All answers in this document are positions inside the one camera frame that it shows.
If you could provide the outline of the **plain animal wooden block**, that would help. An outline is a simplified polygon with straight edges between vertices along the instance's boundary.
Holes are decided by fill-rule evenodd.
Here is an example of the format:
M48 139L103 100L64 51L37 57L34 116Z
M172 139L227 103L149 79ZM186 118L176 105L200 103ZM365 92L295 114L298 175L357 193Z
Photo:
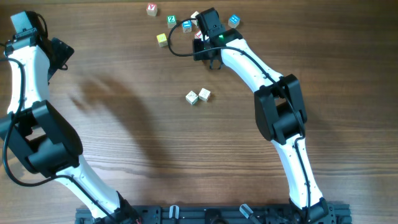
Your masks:
M199 12L198 12L198 11L195 11L195 12L191 15L192 23L193 23L195 26L198 26L198 20L196 19L196 16L197 16L197 15L199 15Z

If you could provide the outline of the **yellow S wooden block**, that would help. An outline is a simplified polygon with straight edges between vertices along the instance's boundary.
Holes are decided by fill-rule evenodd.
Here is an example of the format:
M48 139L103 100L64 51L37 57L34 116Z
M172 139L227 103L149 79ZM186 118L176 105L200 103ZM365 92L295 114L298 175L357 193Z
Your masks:
M167 36L164 33L163 34L159 34L156 37L157 37L157 41L158 41L159 47L168 46Z

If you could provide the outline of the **number 2 wooden block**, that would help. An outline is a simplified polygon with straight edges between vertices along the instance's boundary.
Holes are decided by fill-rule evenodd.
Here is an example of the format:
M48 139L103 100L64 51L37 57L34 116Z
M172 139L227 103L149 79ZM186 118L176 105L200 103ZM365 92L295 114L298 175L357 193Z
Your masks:
M205 88L202 88L200 90L200 92L199 92L198 97L199 97L199 99L207 102L209 100L209 98L210 98L210 95L211 95L211 91L209 91L209 90L207 90Z

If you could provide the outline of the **green edged picture block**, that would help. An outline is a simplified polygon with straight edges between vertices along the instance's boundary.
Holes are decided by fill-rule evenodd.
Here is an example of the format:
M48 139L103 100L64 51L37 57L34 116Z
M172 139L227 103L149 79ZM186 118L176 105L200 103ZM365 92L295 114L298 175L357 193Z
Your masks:
M194 105L194 104L198 101L199 97L198 97L198 95L197 95L195 92L190 91L190 92L185 96L185 99L186 99L191 105Z

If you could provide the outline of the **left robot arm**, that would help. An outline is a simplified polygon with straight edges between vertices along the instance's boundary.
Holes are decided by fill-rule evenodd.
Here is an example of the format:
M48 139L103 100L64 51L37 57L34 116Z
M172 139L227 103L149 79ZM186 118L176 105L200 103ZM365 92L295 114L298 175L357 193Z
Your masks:
M16 33L1 59L12 69L11 102L1 118L6 174L23 187L63 184L88 207L92 223L140 223L138 212L90 167L78 133L49 102L49 81L67 70L74 49L49 39L39 13L22 11L11 21Z

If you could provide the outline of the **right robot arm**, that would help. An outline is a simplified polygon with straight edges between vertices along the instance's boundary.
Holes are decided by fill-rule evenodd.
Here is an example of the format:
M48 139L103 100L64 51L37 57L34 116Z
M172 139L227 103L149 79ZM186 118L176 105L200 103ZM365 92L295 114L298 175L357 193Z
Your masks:
M225 29L213 8L196 15L203 41L193 44L195 60L219 60L236 72L254 94L255 120L273 143L287 176L290 202L305 223L328 213L315 182L305 146L307 112L298 79L267 66L236 29Z

